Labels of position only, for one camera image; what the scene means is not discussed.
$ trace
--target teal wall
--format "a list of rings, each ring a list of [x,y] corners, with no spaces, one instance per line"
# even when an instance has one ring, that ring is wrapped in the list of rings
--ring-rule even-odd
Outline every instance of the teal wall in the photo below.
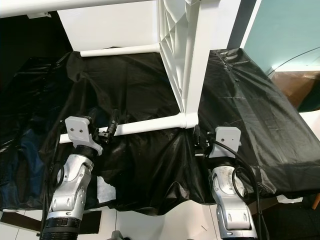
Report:
[[[262,0],[244,50],[268,73],[272,66],[316,47],[320,47],[320,0]],[[320,65],[320,49],[290,64]]]

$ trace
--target white pipe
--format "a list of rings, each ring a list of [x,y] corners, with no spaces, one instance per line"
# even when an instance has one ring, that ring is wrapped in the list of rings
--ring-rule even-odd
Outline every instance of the white pipe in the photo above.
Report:
[[[1,0],[0,18],[150,0]]]
[[[193,128],[198,124],[198,113],[191,113],[185,115],[183,112],[178,113],[174,116],[161,117],[145,121],[137,121],[132,123],[120,124],[118,125],[115,136],[119,135],[128,135],[128,134],[137,134],[144,133],[162,129],[171,129],[171,128],[182,128],[189,129]],[[99,132],[107,131],[108,127],[99,128]],[[70,143],[68,134],[60,135],[60,143]]]
[[[159,43],[155,43],[151,45],[126,46],[126,47],[81,51],[80,55],[81,57],[97,57],[97,56],[145,54],[145,53],[159,53],[159,52],[160,52]]]

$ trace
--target wooden leg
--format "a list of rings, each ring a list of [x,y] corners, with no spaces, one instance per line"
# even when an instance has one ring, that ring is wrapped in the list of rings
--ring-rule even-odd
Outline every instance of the wooden leg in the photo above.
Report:
[[[314,203],[312,205],[312,209],[315,210],[320,202],[320,193],[315,196]]]

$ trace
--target black tarp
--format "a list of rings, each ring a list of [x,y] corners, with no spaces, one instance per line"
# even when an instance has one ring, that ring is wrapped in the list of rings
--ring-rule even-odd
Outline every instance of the black tarp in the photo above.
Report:
[[[120,124],[179,112],[158,53],[30,59],[1,94],[0,209],[41,209],[44,177],[60,120],[91,116]],[[286,97],[241,49],[211,51],[199,105],[201,140],[217,126],[241,130],[239,153],[263,197],[320,190],[320,142]],[[192,129],[172,128],[114,138],[96,159],[87,208],[109,206],[162,215],[186,200],[214,202]],[[59,146],[66,160],[72,144]],[[98,203],[95,176],[116,188]]]

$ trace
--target wrinkled plastic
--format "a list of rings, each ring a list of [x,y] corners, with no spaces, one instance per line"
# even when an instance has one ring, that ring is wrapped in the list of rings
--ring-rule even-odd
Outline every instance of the wrinkled plastic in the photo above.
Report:
[[[44,70],[37,72],[37,64]],[[158,53],[31,59],[1,95],[4,101],[0,209],[42,208],[60,120],[87,115],[105,127],[112,109],[119,109],[120,124],[179,112]],[[320,190],[319,141],[241,49],[210,53],[198,113],[202,142],[217,126],[241,130],[239,153],[252,166],[262,196]],[[162,215],[186,200],[214,203],[206,163],[194,157],[192,129],[117,136],[103,147],[87,209],[107,205]],[[72,150],[72,144],[61,144],[58,158],[65,161]],[[116,188],[116,200],[98,203],[95,176]]]

